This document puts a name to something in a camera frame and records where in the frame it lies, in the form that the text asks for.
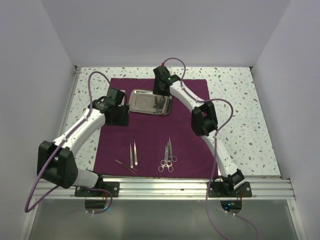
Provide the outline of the stainless steel instrument tray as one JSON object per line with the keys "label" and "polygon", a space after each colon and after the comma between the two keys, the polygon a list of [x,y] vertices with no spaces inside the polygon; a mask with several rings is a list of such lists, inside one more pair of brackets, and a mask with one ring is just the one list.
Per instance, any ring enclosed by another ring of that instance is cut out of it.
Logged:
{"label": "stainless steel instrument tray", "polygon": [[[156,113],[155,97],[162,97],[161,109]],[[164,101],[169,99],[167,114],[161,113],[164,106]],[[134,89],[129,98],[129,111],[133,113],[149,114],[157,116],[167,116],[172,111],[172,96],[155,95],[151,90]]]}

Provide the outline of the thin pointed steel tweezers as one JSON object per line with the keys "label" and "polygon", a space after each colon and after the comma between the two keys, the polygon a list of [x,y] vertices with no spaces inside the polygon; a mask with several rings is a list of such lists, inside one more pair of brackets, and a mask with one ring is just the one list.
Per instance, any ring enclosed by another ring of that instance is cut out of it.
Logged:
{"label": "thin pointed steel tweezers", "polygon": [[129,170],[130,172],[132,172],[134,174],[136,174],[138,172],[136,169],[134,169],[134,168],[132,168],[132,167],[130,167],[130,166],[128,166],[128,165],[116,160],[116,159],[114,161],[117,162],[118,164],[122,165],[123,167],[125,167],[127,170]]}

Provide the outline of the small steel hemostat clamp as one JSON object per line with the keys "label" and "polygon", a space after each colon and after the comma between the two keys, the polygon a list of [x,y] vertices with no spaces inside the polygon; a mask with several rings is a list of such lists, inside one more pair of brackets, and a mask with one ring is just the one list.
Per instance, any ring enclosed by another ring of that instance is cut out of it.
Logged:
{"label": "small steel hemostat clamp", "polygon": [[169,148],[169,158],[172,162],[177,162],[178,158],[173,154],[173,146],[171,138],[168,139],[168,148]]}

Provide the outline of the steel surgical scissors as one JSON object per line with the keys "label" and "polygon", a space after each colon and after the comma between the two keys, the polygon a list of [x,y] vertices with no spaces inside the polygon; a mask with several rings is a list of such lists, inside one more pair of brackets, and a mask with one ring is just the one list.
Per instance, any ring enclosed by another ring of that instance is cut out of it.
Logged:
{"label": "steel surgical scissors", "polygon": [[160,166],[158,167],[158,171],[162,173],[166,167],[168,167],[168,154],[169,147],[168,144],[165,146],[164,158],[160,161]]}

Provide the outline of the steel needle holder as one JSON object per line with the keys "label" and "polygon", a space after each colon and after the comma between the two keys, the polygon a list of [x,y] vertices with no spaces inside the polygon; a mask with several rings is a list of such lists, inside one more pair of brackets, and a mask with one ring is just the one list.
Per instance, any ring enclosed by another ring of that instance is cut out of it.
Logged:
{"label": "steel needle holder", "polygon": [[168,164],[168,167],[165,167],[164,169],[167,169],[167,171],[169,173],[172,173],[174,171],[174,168],[173,168],[172,161],[169,158],[169,148],[168,148],[168,161],[167,161],[167,164]]}

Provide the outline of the ridged steel dressing forceps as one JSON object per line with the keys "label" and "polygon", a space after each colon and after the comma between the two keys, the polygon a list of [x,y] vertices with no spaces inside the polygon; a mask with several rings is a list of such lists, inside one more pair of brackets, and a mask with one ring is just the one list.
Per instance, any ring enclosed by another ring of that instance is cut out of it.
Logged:
{"label": "ridged steel dressing forceps", "polygon": [[163,107],[162,107],[162,110],[161,110],[161,113],[162,113],[162,114],[165,114],[165,113],[166,113],[167,104],[168,104],[168,99],[166,99],[166,100],[164,101],[164,104],[163,104]]}

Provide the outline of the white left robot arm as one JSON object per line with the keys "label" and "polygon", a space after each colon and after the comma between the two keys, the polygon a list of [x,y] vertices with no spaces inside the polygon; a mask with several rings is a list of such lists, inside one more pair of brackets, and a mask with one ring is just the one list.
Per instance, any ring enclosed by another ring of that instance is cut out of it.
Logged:
{"label": "white left robot arm", "polygon": [[109,88],[107,94],[92,101],[80,119],[53,141],[38,148],[37,175],[64,189],[85,187],[92,196],[103,193],[99,174],[77,166],[75,157],[83,144],[103,126],[129,124],[129,105],[125,92]]}

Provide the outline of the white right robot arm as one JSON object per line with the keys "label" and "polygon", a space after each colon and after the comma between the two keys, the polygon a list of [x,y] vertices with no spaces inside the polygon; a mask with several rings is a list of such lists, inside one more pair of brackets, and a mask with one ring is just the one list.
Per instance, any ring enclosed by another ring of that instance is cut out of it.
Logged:
{"label": "white right robot arm", "polygon": [[235,196],[245,183],[245,177],[230,157],[223,142],[217,138],[220,128],[212,100],[204,100],[192,92],[183,80],[161,65],[153,69],[153,93],[174,96],[191,112],[191,129],[207,144],[220,171],[219,188],[227,196]]}

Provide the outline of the aluminium left side rail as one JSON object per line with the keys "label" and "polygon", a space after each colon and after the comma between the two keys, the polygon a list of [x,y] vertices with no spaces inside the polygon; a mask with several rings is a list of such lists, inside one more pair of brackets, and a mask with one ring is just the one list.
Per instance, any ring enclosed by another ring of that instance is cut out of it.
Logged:
{"label": "aluminium left side rail", "polygon": [[62,121],[60,123],[60,126],[59,126],[59,129],[58,129],[56,137],[59,137],[64,133],[65,127],[67,125],[69,112],[70,112],[70,108],[71,108],[72,101],[73,101],[73,98],[74,98],[76,86],[78,84],[78,80],[79,80],[79,76],[80,76],[80,73],[81,73],[81,69],[82,69],[81,65],[75,65],[74,66],[74,75],[73,75],[73,79],[72,79],[71,89],[70,89],[70,91],[68,92],[68,95],[67,95],[67,102],[66,102],[66,105],[65,105],[65,108],[64,108],[64,111],[63,111]]}

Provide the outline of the aluminium rail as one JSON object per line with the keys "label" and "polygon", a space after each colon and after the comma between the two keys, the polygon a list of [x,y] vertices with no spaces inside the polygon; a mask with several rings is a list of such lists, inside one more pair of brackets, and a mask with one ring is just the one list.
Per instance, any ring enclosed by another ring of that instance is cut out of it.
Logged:
{"label": "aluminium rail", "polygon": [[60,126],[59,126],[59,129],[58,129],[56,137],[59,137],[64,133],[65,127],[67,125],[69,112],[70,112],[70,108],[71,108],[72,101],[73,101],[73,98],[74,98],[76,86],[78,84],[78,80],[79,80],[79,76],[80,76],[80,73],[81,73],[81,69],[82,69],[81,65],[75,65],[74,66],[74,75],[73,75],[73,79],[72,79],[71,89],[70,89],[70,91],[68,92],[68,95],[67,95],[67,102],[66,102],[66,105],[65,105],[65,108],[64,108],[64,111],[63,111],[62,121],[60,123]]}
{"label": "aluminium rail", "polygon": [[[115,183],[117,200],[204,200],[208,179],[143,178],[105,176],[103,181]],[[279,177],[246,177],[246,183],[231,197],[216,194],[210,200],[294,200],[290,180]]]}

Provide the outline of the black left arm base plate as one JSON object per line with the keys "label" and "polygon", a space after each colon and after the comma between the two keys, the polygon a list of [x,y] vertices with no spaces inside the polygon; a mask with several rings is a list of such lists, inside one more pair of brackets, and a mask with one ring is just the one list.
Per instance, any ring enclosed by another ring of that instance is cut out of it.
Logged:
{"label": "black left arm base plate", "polygon": [[83,198],[117,198],[119,196],[120,183],[118,181],[101,181],[93,188],[77,187],[74,193],[75,197]]}

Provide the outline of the aluminium front rail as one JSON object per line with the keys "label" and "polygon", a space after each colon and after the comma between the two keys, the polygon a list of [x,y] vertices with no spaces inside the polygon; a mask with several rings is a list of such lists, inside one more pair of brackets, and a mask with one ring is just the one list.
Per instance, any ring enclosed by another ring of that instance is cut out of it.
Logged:
{"label": "aluminium front rail", "polygon": [[[208,179],[143,178],[105,176],[103,181],[115,183],[117,200],[204,200]],[[290,180],[279,177],[246,177],[246,183],[231,197],[216,194],[210,200],[294,200]]]}

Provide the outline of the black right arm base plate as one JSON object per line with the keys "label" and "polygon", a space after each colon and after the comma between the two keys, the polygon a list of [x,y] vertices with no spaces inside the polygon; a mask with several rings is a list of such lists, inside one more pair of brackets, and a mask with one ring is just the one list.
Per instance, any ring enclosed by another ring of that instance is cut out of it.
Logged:
{"label": "black right arm base plate", "polygon": [[213,178],[209,190],[209,198],[251,198],[253,196],[251,185],[248,181],[241,183],[236,189],[227,186],[220,176]]}

